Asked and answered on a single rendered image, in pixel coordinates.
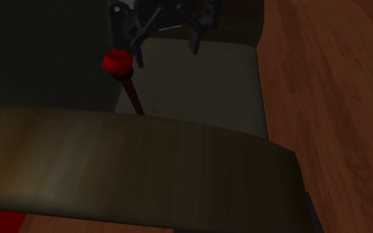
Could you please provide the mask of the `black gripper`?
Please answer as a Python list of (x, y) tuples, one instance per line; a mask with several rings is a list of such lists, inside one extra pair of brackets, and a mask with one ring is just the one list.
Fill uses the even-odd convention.
[[(197, 10), (205, 6), (201, 18)], [(109, 32), (111, 45), (134, 59), (139, 68), (144, 67), (141, 46), (156, 30), (157, 23), (184, 23), (190, 26), (189, 49), (199, 52), (201, 40), (208, 30), (218, 27), (221, 7), (209, 5), (208, 0), (134, 0), (133, 10), (120, 0), (108, 0)]]

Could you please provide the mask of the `olive green sofa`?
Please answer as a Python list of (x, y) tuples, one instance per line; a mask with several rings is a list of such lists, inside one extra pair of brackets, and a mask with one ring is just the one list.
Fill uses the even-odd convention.
[(206, 233), (313, 233), (295, 154), (268, 138), (256, 50), (158, 32), (101, 67), (108, 0), (0, 0), (0, 210)]

